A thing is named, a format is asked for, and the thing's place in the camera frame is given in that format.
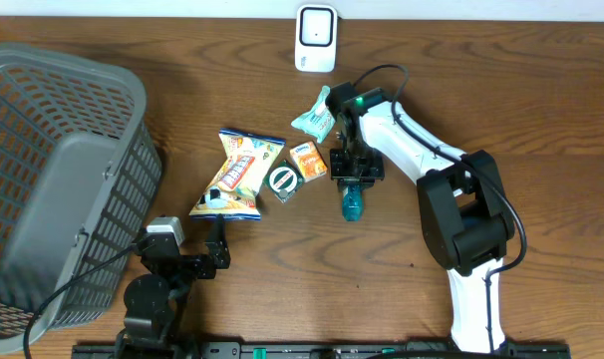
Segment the teal tissue packet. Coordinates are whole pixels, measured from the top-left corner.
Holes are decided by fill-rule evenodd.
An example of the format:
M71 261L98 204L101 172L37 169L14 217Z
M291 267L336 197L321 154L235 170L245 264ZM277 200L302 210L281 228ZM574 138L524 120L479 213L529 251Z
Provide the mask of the teal tissue packet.
M291 122L294 129L314 137L318 144L324 142L336 123L326 105L330 91L330 87L323 86L312 108Z

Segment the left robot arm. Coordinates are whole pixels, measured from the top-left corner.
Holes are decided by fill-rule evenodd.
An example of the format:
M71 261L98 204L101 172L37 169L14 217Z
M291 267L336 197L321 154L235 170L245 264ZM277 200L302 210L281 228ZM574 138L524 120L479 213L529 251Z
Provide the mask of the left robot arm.
M113 356L128 358L198 358L196 341L179 333L181 317L192 284L213 279L230 266L225 220L219 215L206 238L206 253L186 255L180 220L175 216L155 218L135 241L134 253L149 271L126 288L124 325Z

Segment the small green box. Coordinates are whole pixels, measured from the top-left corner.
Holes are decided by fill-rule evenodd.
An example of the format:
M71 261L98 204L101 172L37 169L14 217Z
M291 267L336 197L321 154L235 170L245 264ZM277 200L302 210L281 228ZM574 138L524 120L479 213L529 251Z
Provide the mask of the small green box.
M299 171L286 160L271 169L263 180L282 203L287 202L304 182Z

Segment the yellow snack bag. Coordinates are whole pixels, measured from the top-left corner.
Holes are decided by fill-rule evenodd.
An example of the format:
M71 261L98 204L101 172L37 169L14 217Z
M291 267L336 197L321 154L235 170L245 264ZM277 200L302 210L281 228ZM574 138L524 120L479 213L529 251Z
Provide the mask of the yellow snack bag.
M198 220L221 215L228 221L259 221L261 214L256 198L286 141L227 128L220 129L218 135L226 161L191 209L189 217Z

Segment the blue mouthwash bottle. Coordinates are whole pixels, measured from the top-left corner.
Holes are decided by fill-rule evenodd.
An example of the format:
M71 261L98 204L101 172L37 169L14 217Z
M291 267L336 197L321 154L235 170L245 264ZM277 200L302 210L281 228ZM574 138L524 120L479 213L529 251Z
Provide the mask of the blue mouthwash bottle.
M342 215L347 221L359 221L363 213L362 187L349 183L342 190Z

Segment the small orange box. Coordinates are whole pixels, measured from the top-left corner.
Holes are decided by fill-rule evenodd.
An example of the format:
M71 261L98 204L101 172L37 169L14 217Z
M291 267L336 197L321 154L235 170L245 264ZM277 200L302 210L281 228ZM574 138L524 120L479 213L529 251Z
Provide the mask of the small orange box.
M312 141L290 150L291 159L305 182L324 176L328 168Z

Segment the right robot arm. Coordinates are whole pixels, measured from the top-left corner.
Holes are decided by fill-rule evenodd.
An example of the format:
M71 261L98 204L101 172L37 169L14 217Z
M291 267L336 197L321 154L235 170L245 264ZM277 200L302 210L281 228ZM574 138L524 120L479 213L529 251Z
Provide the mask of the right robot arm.
M520 221L494 158L441 141L380 88L360 94L343 83L330 90L325 105L341 127L342 146L331 150L330 165L344 217L361 217L362 193L384 178L389 159L415 184L423 238L448 273L453 344L475 353L502 349L498 271Z

